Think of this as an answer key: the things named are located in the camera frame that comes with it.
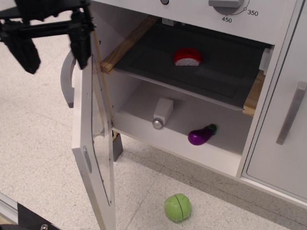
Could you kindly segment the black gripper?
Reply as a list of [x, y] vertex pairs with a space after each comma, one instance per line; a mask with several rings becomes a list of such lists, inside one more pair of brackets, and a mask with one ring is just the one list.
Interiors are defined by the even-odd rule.
[[[71, 12], [71, 19], [45, 22], [62, 12]], [[31, 38], [68, 34], [72, 53], [84, 69], [91, 55], [92, 19], [88, 0], [16, 0], [14, 7], [0, 12], [0, 40], [14, 37], [5, 45], [25, 71], [35, 74], [40, 58]]]

